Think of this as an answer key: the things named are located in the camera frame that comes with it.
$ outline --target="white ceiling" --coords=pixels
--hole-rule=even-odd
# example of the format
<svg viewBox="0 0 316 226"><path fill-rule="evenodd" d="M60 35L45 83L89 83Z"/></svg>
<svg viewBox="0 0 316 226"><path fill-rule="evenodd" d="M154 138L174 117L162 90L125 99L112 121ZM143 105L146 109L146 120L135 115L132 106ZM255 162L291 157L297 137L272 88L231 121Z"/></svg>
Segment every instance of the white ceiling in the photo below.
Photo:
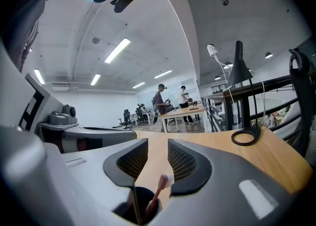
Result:
<svg viewBox="0 0 316 226"><path fill-rule="evenodd" d="M215 82L221 69L206 46L215 45L218 58L233 62L235 42L243 42L246 65L255 70L289 48L296 47L311 31L291 0L188 0L197 31L200 56L200 85Z"/></svg>
<svg viewBox="0 0 316 226"><path fill-rule="evenodd" d="M48 0L39 20L39 34L27 62L46 82L67 83L80 90L138 91L133 86L157 84L154 76L192 71L190 50L168 0L134 0L114 13L111 0ZM93 44L92 38L100 38ZM130 45L110 64L104 60L123 38ZM101 74L97 84L90 83Z"/></svg>

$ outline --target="wooden desk surface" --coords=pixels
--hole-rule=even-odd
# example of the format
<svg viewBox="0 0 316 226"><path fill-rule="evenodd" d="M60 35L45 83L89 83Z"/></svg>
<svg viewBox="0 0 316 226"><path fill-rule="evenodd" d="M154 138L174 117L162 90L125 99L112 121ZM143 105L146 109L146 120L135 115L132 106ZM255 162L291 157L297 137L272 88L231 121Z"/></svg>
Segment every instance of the wooden desk surface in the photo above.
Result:
<svg viewBox="0 0 316 226"><path fill-rule="evenodd" d="M205 108L203 107L203 105L189 106L188 108L184 108L184 109L172 110L168 113L163 114L161 117L162 118L173 118L175 116L182 115L182 114L191 115L191 114L195 114L195 113L200 113L200 112L203 112L204 110L205 110Z"/></svg>
<svg viewBox="0 0 316 226"><path fill-rule="evenodd" d="M261 169L281 184L289 193L302 189L313 170L310 165L284 140L267 128L262 128L261 139L252 146L242 147L231 142L234 131L215 133L158 133L138 131L137 138L148 138L148 161L136 185L156 191L162 173L173 174L168 162L168 138L180 139L237 154ZM238 141L248 142L249 135L239 135ZM159 196L162 206L169 202L170 188Z"/></svg>

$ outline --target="black mesh vent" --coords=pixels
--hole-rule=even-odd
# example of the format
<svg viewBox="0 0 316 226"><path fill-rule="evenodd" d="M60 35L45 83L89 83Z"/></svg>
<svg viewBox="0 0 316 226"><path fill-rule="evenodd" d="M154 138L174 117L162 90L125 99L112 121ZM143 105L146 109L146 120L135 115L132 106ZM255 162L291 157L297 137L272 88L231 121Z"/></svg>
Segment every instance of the black mesh vent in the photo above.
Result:
<svg viewBox="0 0 316 226"><path fill-rule="evenodd" d="M177 146L168 143L168 161L173 169L174 182L189 176L196 168L196 159Z"/></svg>
<svg viewBox="0 0 316 226"><path fill-rule="evenodd" d="M117 160L117 166L124 173L137 179L148 159L148 144L143 143Z"/></svg>

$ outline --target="toothbrush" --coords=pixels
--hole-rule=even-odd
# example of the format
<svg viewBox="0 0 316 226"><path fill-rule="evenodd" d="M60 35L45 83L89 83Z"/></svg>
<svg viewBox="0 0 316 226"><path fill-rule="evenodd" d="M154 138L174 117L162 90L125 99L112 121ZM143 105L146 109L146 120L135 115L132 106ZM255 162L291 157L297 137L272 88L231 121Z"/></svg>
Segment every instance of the toothbrush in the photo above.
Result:
<svg viewBox="0 0 316 226"><path fill-rule="evenodd" d="M174 183L173 175L161 174L161 176L159 178L159 182L158 182L157 191L156 191L153 199L147 205L143 221L145 221L147 219L147 217L149 216L149 214L152 212L153 208L155 207L161 190L164 190L165 188L170 187L173 183Z"/></svg>

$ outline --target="desk lamp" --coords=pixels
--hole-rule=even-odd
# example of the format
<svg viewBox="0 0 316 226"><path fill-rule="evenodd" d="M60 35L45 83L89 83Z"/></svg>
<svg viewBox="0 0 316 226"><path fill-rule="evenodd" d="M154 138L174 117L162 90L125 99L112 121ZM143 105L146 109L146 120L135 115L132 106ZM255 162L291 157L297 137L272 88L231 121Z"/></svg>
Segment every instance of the desk lamp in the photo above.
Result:
<svg viewBox="0 0 316 226"><path fill-rule="evenodd" d="M260 133L261 133L261 128L260 128L260 126L258 126L257 103L256 103L256 97L255 97L255 93L253 90L251 78L252 78L252 75L251 75L249 69L247 68L244 60L242 59L242 42L236 41L234 66L233 66L231 75L229 77L229 81L228 81L227 86L229 87L229 86L241 83L245 80L249 80L252 94L253 94L253 101L255 104L255 115L256 115L256 124L254 126L243 128L239 131L236 131L232 135L232 142L234 144L237 144L240 146L250 146L250 145L255 144L258 141L258 139L260 137ZM249 143L237 142L235 140L235 136L237 136L239 134L249 134L249 135L253 136L253 140L250 141Z"/></svg>

